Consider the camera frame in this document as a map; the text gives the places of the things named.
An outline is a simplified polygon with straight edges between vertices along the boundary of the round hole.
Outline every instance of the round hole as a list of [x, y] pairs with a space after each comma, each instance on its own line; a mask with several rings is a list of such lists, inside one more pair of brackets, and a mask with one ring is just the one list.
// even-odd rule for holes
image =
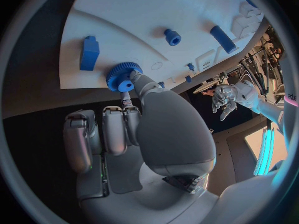
[[177, 44], [177, 43], [179, 42], [179, 39], [176, 38], [176, 39], [174, 39], [172, 42], [173, 42], [173, 44]]

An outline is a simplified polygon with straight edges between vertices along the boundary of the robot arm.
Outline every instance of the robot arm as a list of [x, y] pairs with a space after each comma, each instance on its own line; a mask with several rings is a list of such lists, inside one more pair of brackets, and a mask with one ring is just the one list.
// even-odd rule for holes
[[249, 81], [238, 82], [235, 85], [219, 85], [212, 98], [212, 111], [217, 112], [221, 106], [226, 108], [220, 116], [220, 120], [236, 108], [236, 102], [251, 109], [255, 113], [261, 113], [283, 130], [284, 110], [274, 104], [263, 101], [256, 91], [254, 85]]

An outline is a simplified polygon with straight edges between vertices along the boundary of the white board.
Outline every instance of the white board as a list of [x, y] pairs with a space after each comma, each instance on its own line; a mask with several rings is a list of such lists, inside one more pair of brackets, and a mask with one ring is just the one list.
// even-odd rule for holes
[[[132, 61], [153, 80], [173, 87], [194, 74], [187, 64], [192, 62], [199, 74], [201, 56], [209, 53], [212, 67], [242, 51], [253, 33], [238, 40], [231, 32], [232, 22], [240, 16], [244, 0], [76, 0], [65, 23], [60, 48], [59, 76], [62, 89], [103, 88], [106, 75], [115, 65]], [[239, 47], [232, 54], [219, 48], [210, 35], [214, 25]], [[182, 37], [170, 46], [164, 31], [170, 28]], [[80, 71], [83, 40], [96, 37], [100, 55], [93, 71]]]

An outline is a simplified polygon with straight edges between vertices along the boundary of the blue gear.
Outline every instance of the blue gear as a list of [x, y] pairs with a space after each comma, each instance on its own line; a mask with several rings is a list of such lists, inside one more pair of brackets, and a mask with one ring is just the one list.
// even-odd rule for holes
[[134, 62], [123, 62], [110, 70], [106, 77], [106, 83], [111, 91], [127, 92], [134, 89], [130, 81], [130, 73], [138, 70], [143, 73], [141, 67]]

